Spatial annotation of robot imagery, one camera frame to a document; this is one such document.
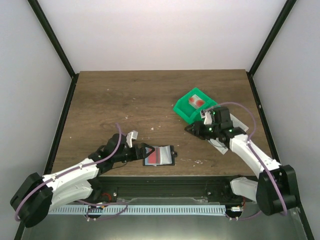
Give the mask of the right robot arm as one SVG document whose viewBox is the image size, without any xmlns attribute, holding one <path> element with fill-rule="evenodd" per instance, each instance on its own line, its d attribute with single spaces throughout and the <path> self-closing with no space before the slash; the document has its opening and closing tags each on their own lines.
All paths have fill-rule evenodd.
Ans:
<svg viewBox="0 0 320 240">
<path fill-rule="evenodd" d="M 201 140 L 215 140 L 237 156 L 253 171 L 257 180 L 238 177 L 230 182 L 234 195 L 250 199 L 267 216 L 287 214 L 300 204 L 295 170 L 269 157 L 251 140 L 251 135 L 235 126 L 225 106 L 213 106 L 200 112 L 201 120 L 185 127 L 185 131 Z"/>
</svg>

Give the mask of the black card holder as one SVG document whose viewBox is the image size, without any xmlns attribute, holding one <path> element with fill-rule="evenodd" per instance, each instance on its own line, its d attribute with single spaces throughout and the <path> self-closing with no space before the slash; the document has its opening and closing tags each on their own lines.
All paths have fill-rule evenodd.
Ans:
<svg viewBox="0 0 320 240">
<path fill-rule="evenodd" d="M 145 167 L 174 166 L 178 153 L 173 145 L 145 146 L 146 157 L 142 161 Z"/>
</svg>

